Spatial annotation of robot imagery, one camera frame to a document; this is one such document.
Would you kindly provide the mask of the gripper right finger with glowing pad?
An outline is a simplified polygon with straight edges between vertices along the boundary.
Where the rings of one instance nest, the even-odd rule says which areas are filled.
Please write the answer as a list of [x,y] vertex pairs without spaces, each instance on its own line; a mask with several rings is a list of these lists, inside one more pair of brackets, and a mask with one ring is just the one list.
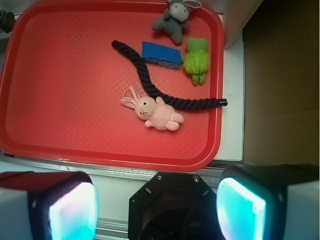
[[216,210],[227,240],[318,240],[319,167],[229,166],[217,187]]

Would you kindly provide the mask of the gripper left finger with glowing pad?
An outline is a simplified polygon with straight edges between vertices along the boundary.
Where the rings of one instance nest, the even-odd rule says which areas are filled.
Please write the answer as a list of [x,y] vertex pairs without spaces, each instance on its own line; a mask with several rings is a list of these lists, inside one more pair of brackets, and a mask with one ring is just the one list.
[[2,240],[92,240],[98,191],[82,171],[0,174]]

